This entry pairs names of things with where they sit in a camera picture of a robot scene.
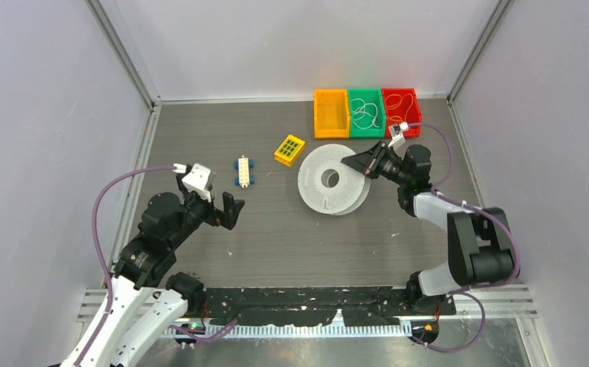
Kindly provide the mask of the grey cable spool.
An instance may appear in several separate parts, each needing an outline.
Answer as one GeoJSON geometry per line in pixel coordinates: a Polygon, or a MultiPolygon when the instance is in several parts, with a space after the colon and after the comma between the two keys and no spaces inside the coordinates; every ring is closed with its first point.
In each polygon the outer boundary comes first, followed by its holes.
{"type": "Polygon", "coordinates": [[[355,152],[345,145],[327,144],[311,151],[300,165],[297,187],[312,210],[331,216],[355,211],[366,200],[371,182],[341,160],[355,152]]]}

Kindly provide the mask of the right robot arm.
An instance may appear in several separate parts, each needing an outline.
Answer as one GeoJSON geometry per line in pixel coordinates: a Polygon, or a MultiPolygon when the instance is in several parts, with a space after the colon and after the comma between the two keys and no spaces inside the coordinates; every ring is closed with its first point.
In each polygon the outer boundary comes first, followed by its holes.
{"type": "Polygon", "coordinates": [[[447,233],[447,260],[417,271],[406,283],[405,300],[415,313],[427,313],[442,298],[470,286],[502,284],[517,276],[519,257],[510,239],[504,211],[450,200],[430,181],[431,151],[410,145],[399,156],[380,141],[341,162],[368,179],[395,183],[398,204],[412,217],[447,233]]]}

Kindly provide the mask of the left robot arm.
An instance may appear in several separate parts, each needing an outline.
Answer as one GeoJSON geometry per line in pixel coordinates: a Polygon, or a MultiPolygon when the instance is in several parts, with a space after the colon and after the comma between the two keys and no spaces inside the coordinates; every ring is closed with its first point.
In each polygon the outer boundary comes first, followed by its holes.
{"type": "Polygon", "coordinates": [[[178,272],[142,317],[139,310],[176,263],[176,250],[203,224],[233,229],[245,201],[228,192],[215,207],[208,174],[177,174],[180,196],[159,193],[147,204],[138,234],[122,249],[106,298],[63,366],[135,366],[182,315],[205,304],[204,285],[178,272]]]}

